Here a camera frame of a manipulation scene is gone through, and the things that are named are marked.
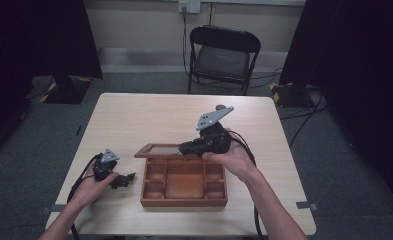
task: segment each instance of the gray carpet floor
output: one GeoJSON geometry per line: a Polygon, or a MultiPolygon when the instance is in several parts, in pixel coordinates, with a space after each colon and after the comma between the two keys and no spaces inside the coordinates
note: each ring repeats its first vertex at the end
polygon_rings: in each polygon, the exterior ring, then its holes
{"type": "MultiPolygon", "coordinates": [[[[264,85],[269,80],[253,80],[248,95],[271,97],[264,85]]],[[[33,81],[30,96],[42,91],[50,78],[33,81]]],[[[193,94],[240,95],[234,85],[193,86],[193,94]]],[[[0,239],[37,239],[44,231],[48,215],[41,209],[56,201],[97,99],[105,92],[185,94],[187,77],[107,73],[104,80],[94,80],[80,105],[42,104],[34,98],[27,117],[0,149],[0,239]]],[[[312,97],[319,100],[319,93],[312,97]]],[[[277,110],[281,117],[307,112],[277,110]]],[[[304,120],[283,121],[289,142],[304,120]]],[[[317,232],[310,239],[393,239],[393,195],[351,144],[344,126],[326,108],[309,119],[291,147],[307,198],[319,206],[313,212],[317,232]]]]}

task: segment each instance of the wooden table top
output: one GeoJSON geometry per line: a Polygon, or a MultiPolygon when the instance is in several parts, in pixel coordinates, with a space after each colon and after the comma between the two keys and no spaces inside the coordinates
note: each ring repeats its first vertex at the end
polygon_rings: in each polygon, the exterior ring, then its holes
{"type": "MultiPolygon", "coordinates": [[[[109,148],[121,157],[114,170],[122,175],[136,172],[136,177],[127,188],[107,188],[97,202],[81,212],[75,222],[80,234],[256,235],[249,192],[228,171],[228,203],[224,208],[143,208],[140,203],[145,159],[134,158],[134,154],[147,143],[182,143],[199,137],[195,127],[200,115],[214,111],[218,104],[234,107],[234,111],[220,120],[221,124],[245,138],[258,168],[284,207],[305,234],[314,234],[316,226],[310,209],[296,206],[296,202],[306,201],[306,196],[274,102],[267,97],[102,94],[56,204],[66,203],[71,186],[88,161],[109,148]]],[[[58,214],[50,215],[47,226],[58,214]]]]}

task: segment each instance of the brown wooden box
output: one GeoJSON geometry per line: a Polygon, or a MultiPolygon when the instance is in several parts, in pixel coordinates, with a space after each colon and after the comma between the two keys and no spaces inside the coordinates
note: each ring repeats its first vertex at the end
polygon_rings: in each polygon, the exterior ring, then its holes
{"type": "Polygon", "coordinates": [[[134,157],[146,158],[140,202],[144,207],[223,207],[224,166],[183,156],[178,144],[152,144],[134,157]]]}

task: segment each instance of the black chair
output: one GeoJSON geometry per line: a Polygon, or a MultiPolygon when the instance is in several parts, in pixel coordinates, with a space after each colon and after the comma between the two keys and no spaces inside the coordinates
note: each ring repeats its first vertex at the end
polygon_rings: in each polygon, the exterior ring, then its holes
{"type": "Polygon", "coordinates": [[[243,95],[249,87],[255,61],[261,49],[252,33],[211,25],[196,27],[190,33],[190,94],[193,76],[242,85],[243,95]],[[195,45],[200,50],[196,55],[195,45]]]}

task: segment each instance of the person's left hand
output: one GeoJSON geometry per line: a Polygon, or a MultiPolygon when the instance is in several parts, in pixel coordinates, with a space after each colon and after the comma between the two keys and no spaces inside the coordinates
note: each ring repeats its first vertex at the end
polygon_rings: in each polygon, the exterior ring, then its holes
{"type": "Polygon", "coordinates": [[[94,178],[93,166],[96,160],[94,160],[90,166],[87,168],[86,175],[83,178],[78,189],[75,191],[74,196],[70,202],[78,203],[82,206],[87,206],[90,203],[96,201],[100,195],[102,195],[103,190],[111,182],[113,182],[119,175],[117,172],[109,174],[103,181],[96,181],[94,178]]]}

